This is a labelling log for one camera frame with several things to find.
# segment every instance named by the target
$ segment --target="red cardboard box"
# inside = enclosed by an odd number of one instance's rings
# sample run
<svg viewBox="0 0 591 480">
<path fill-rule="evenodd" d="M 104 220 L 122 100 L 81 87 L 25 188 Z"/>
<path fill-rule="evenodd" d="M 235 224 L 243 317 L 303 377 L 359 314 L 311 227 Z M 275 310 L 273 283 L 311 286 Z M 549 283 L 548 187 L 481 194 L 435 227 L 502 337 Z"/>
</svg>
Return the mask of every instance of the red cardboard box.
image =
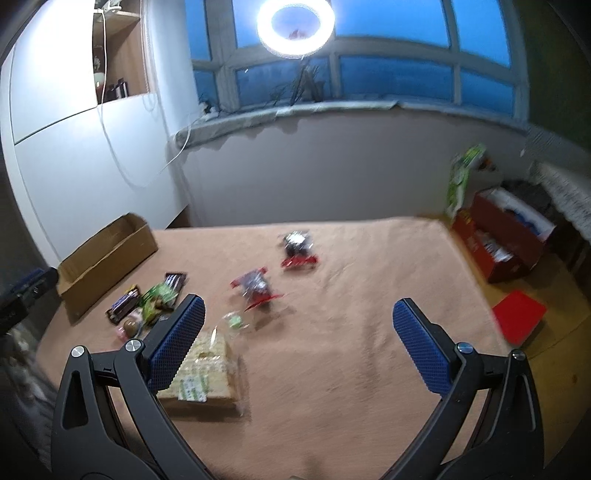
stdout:
<svg viewBox="0 0 591 480">
<path fill-rule="evenodd" d="M 492 309 L 505 340 L 514 347 L 527 340 L 546 310 L 544 305 L 519 290 L 509 293 Z"/>
<path fill-rule="evenodd" d="M 502 188 L 478 192 L 470 215 L 478 228 L 489 232 L 530 269 L 540 260 L 548 238 L 556 227 L 542 214 Z"/>
<path fill-rule="evenodd" d="M 496 260 L 495 256 L 486 249 L 482 240 L 486 233 L 477 228 L 468 210 L 460 210 L 457 213 L 452 228 L 462 238 L 489 283 L 513 280 L 523 277 L 530 271 L 518 257 L 509 252 L 507 252 L 508 255 L 504 255 L 505 260 Z"/>
</svg>

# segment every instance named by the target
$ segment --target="bed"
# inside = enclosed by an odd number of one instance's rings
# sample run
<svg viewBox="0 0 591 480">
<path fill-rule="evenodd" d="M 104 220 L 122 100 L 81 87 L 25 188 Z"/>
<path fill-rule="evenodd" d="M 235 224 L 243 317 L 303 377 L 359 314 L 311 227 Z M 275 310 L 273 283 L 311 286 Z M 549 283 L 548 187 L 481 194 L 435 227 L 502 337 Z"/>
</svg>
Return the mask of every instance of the bed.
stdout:
<svg viewBox="0 0 591 480">
<path fill-rule="evenodd" d="M 320 264 L 282 272 L 282 234 L 309 230 Z M 219 478 L 307 480 L 379 478 L 421 429 L 439 396 L 430 393 L 392 328 L 392 306 L 411 297 L 455 341 L 505 355 L 492 313 L 446 228 L 398 218 L 154 232 L 159 250 L 72 324 L 60 307 L 37 360 L 58 385 L 71 349 L 121 347 L 105 311 L 130 284 L 143 289 L 166 271 L 187 271 L 184 293 L 207 306 L 212 328 L 244 299 L 229 284 L 267 266 L 285 296 L 268 311 L 246 314 L 251 328 L 235 339 L 244 367 L 242 417 L 202 406 L 171 414 L 197 455 Z M 124 428 L 137 440 L 122 397 Z M 479 394 L 448 458 L 461 453 L 480 412 Z"/>
</svg>

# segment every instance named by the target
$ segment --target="wooden shelf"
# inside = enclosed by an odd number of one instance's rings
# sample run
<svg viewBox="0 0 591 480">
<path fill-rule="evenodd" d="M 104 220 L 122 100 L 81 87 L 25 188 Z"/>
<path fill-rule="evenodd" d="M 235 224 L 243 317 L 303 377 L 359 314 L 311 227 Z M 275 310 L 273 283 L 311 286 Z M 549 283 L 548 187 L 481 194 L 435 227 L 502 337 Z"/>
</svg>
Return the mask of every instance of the wooden shelf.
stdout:
<svg viewBox="0 0 591 480">
<path fill-rule="evenodd" d="M 141 3 L 128 2 L 126 8 L 140 12 Z M 106 39 L 103 32 L 101 10 L 94 11 L 92 44 L 106 47 L 106 84 L 115 85 L 119 79 L 128 84 L 129 96 L 142 95 L 150 91 L 145 72 L 145 59 L 142 39 L 141 15 L 136 12 L 118 11 L 105 14 Z M 102 91 L 96 92 L 100 103 Z"/>
<path fill-rule="evenodd" d="M 100 14 L 101 10 L 95 10 L 94 26 L 92 29 L 92 39 L 94 42 L 100 41 L 103 37 L 103 16 Z M 135 25 L 141 20 L 139 14 L 132 12 L 109 12 L 105 14 L 106 21 L 106 36 L 111 38 L 117 35 L 120 31 Z"/>
</svg>

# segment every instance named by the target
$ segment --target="sticker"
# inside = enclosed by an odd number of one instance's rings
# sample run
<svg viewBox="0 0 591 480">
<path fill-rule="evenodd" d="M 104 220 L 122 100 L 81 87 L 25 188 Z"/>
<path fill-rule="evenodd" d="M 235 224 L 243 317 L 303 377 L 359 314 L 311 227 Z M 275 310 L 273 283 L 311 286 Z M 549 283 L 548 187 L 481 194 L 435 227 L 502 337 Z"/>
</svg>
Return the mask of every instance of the sticker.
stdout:
<svg viewBox="0 0 591 480">
<path fill-rule="evenodd" d="M 178 399 L 205 403 L 207 401 L 206 387 L 206 376 L 199 375 L 198 377 L 183 378 L 181 380 L 181 387 L 178 391 Z"/>
</svg>

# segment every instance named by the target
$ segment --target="green package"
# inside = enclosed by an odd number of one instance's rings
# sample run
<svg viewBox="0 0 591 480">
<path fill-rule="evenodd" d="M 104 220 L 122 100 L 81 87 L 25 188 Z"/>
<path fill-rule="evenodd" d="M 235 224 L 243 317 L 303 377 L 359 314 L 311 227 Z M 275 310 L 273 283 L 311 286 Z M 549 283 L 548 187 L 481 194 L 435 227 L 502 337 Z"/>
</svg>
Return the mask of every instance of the green package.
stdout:
<svg viewBox="0 0 591 480">
<path fill-rule="evenodd" d="M 450 219 L 453 220 L 457 211 L 462 208 L 470 173 L 479 167 L 485 154 L 486 147 L 478 144 L 453 160 L 445 210 Z"/>
</svg>

